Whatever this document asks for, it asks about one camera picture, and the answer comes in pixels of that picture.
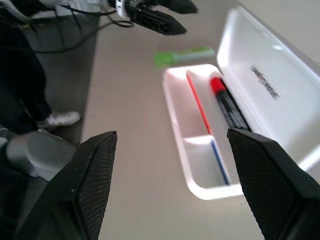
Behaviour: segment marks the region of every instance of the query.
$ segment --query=case lid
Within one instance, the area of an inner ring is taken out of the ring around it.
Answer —
[[[242,7],[228,15],[217,62],[253,132],[296,162],[320,143],[320,77]]]

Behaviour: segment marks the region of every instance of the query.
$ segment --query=black pants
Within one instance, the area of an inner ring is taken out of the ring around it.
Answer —
[[[0,26],[0,45],[31,49],[19,29],[6,26]],[[51,114],[45,87],[46,75],[34,53],[0,48],[1,125],[17,134],[37,130],[36,121]]]

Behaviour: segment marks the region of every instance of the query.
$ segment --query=floor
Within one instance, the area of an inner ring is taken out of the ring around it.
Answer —
[[[98,26],[98,21],[96,17],[79,18],[84,34],[92,32]],[[81,39],[80,30],[72,17],[63,18],[61,25],[67,47]],[[25,31],[34,50],[49,51],[62,48],[54,23],[37,25],[36,30],[38,37],[31,29]],[[47,76],[47,100],[54,111],[78,111],[81,116],[85,115],[95,47],[96,36],[93,36],[79,48],[67,53],[38,55]],[[81,120],[74,126],[59,128],[52,133],[70,143],[78,144],[82,127]]]

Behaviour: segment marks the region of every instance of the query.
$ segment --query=green highlighter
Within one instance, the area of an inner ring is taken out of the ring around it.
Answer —
[[[173,64],[209,59],[215,56],[215,51],[210,46],[195,47],[178,52],[157,52],[154,55],[154,64],[157,67],[171,66]]]

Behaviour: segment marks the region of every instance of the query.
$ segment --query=printed logo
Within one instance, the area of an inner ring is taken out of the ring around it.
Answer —
[[[260,72],[255,65],[252,65],[250,69],[252,70],[252,72],[254,72],[256,77],[259,79],[259,83],[261,83],[265,87],[265,89],[269,92],[271,97],[273,97],[275,100],[280,98],[276,90],[270,85],[263,73]]]

